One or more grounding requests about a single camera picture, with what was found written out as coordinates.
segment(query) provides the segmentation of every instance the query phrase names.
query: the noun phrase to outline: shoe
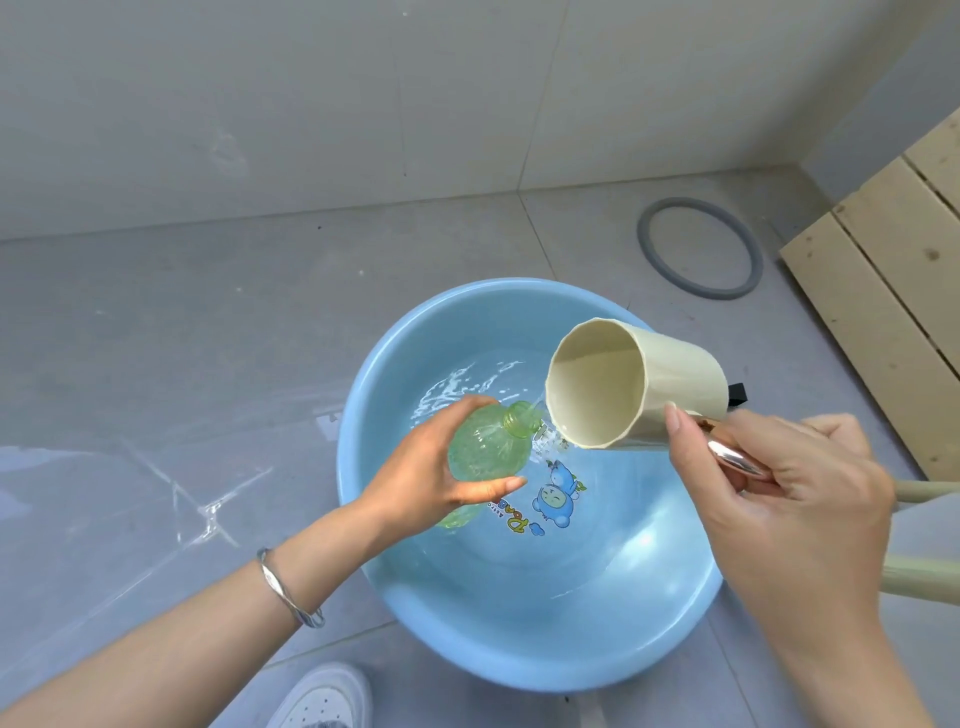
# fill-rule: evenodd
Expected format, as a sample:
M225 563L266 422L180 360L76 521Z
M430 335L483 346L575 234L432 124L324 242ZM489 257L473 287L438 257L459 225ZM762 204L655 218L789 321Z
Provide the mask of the shoe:
M267 728L372 728L373 696L363 672L320 665L287 694Z

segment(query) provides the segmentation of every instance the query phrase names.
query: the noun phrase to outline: bracelet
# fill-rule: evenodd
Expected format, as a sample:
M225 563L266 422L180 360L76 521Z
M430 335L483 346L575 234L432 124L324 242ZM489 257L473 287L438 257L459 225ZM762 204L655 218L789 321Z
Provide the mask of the bracelet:
M304 612L300 607L294 604L293 599L287 595L283 585L280 584L280 580L276 578L276 574L270 571L270 567L267 566L268 553L270 553L270 549L268 548L261 548L256 552L256 558L260 560L260 568L263 569L263 578L267 580L267 584L269 584L270 588L274 590L276 595L283 599L283 602L290 607L290 611L294 613L294 617L300 621L300 624L313 629L320 629L323 627L325 623L324 613L321 612L319 608L311 615L309 612Z

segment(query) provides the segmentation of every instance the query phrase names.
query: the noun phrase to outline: blue cartoon character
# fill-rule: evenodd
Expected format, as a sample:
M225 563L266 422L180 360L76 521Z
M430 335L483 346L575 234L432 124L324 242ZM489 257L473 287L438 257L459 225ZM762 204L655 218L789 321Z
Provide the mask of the blue cartoon character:
M547 460L546 464L550 468L550 485L540 488L534 498L534 510L558 528L566 528L573 514L573 501L580 497L580 491L585 491L587 486L559 460Z

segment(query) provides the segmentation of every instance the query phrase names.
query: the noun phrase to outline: gray rubber ring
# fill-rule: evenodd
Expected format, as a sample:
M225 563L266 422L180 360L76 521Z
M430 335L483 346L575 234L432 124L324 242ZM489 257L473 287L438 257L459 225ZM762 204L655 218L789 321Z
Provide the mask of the gray rubber ring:
M690 209L700 210L711 217L715 217L736 233L736 236L743 241L743 247L747 249L747 255L750 256L750 275L743 285L738 285L736 288L710 288L684 278L663 261L650 238L650 223L653 221L654 215L668 207L689 207ZM636 223L636 239L640 243L643 254L650 261L650 265L661 276L687 293L692 293L694 296L700 296L703 299L731 301L746 296L756 288L756 285L760 283L760 276L763 275L763 253L760 251L760 244L756 242L756 238L750 232L750 229L722 207L693 197L667 197L647 207L640 215L639 222Z

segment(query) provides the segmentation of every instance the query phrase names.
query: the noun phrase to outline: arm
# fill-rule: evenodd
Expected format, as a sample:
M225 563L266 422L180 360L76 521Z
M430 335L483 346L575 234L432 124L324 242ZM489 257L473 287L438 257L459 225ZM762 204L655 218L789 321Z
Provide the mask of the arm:
M446 449L474 409L468 397L400 443L363 496L271 551L268 566L294 603L316 610L382 550L457 506L506 496L525 480L453 479ZM251 562L54 678L0 715L8 726L208 725L300 623Z
M668 405L666 417L720 570L817 717L833 728L932 726L880 624L894 486L856 420L730 415L715 434L768 465L774 486L728 477L684 412Z

